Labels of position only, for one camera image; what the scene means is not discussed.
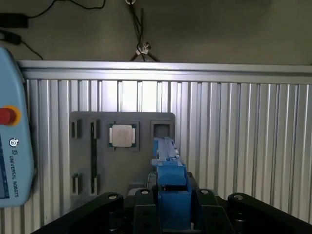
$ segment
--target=red emergency stop button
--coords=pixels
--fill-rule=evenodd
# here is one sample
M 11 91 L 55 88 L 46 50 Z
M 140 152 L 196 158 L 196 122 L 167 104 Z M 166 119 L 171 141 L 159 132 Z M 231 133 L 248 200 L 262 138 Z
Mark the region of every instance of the red emergency stop button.
M 10 108 L 0 108 L 0 125 L 10 125 L 14 123 L 16 113 Z

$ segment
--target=beige wall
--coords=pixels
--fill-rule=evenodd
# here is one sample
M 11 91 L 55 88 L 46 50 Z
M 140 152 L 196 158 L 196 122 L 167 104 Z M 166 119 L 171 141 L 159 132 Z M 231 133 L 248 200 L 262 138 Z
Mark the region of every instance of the beige wall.
M 80 0 L 101 5 L 102 0 Z M 2 0 L 1 12 L 35 15 L 52 0 Z M 311 64 L 311 0 L 141 0 L 145 39 L 162 61 Z M 29 29 L 12 30 L 48 60 L 128 60 L 136 49 L 124 0 L 86 11 L 57 2 Z M 1 43 L 16 59 L 38 59 Z

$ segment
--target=corrugated metal wall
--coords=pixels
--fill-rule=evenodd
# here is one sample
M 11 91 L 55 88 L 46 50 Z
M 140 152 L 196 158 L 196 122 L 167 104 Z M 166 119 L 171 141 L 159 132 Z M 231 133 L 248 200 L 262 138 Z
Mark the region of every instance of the corrugated metal wall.
M 172 112 L 176 145 L 201 188 L 255 196 L 312 223 L 312 85 L 27 81 L 38 177 L 1 234 L 28 234 L 69 210 L 72 111 Z

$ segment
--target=aluminum wall panel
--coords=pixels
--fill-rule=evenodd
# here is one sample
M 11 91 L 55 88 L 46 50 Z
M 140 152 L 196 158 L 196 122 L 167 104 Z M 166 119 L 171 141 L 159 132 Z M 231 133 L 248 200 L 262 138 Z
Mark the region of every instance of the aluminum wall panel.
M 38 173 L 24 206 L 1 209 L 1 234 L 28 234 L 70 210 L 72 111 L 172 112 L 176 146 L 201 188 L 247 193 L 312 222 L 311 69 L 31 64 L 22 72 Z

